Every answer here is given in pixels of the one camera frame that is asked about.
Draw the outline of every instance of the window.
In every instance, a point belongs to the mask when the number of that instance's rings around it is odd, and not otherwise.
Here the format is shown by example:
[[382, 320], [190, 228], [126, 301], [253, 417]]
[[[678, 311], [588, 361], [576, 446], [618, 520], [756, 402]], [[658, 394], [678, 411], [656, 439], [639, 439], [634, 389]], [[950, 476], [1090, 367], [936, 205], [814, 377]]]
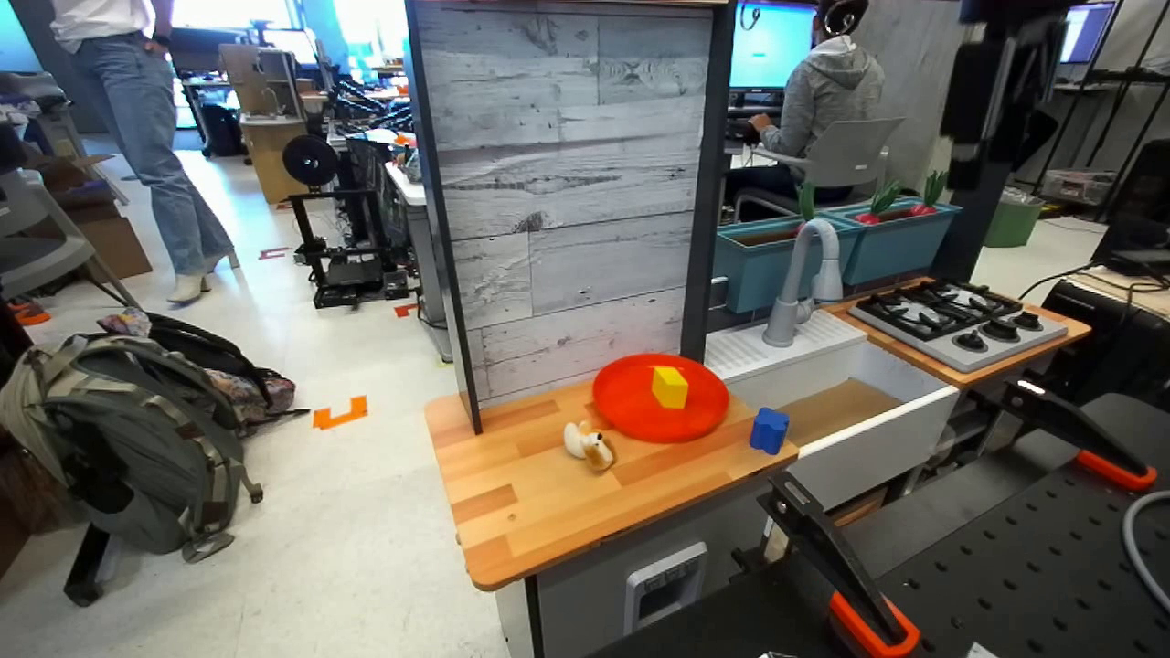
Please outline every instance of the window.
[[268, 17], [273, 29], [292, 27], [290, 0], [176, 0], [176, 29], [245, 29]]

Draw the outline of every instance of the shoe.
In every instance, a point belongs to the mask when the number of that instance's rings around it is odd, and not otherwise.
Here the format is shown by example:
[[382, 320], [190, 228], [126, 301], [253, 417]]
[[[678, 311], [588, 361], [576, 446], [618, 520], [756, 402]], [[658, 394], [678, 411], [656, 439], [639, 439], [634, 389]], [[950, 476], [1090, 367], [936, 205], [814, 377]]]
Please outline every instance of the shoe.
[[234, 257], [234, 250], [231, 250], [231, 252], [217, 252], [217, 257], [210, 257], [210, 260], [204, 260], [204, 273], [217, 273], [220, 260], [227, 260], [227, 268], [231, 268], [231, 269], [239, 269], [239, 268], [240, 268], [240, 257]]
[[203, 273], [180, 273], [171, 289], [171, 303], [187, 306], [198, 303], [210, 294], [210, 280]]

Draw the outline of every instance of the chair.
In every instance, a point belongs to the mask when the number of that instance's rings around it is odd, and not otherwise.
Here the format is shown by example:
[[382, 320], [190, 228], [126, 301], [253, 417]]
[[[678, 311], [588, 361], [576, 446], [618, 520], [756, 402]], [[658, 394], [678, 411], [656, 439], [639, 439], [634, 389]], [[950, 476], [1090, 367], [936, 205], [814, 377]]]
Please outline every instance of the chair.
[[[768, 156], [795, 169], [813, 191], [844, 191], [844, 201], [856, 201], [877, 185], [884, 172], [884, 144], [900, 123], [905, 122], [840, 122], [813, 144], [808, 156]], [[752, 185], [735, 195], [735, 219], [744, 216], [744, 205], [763, 205], [783, 216], [799, 208], [795, 196]]]
[[134, 296], [105, 269], [81, 228], [45, 191], [41, 172], [0, 172], [0, 296], [27, 296], [73, 269], [86, 269], [95, 289], [126, 306], [139, 306]]

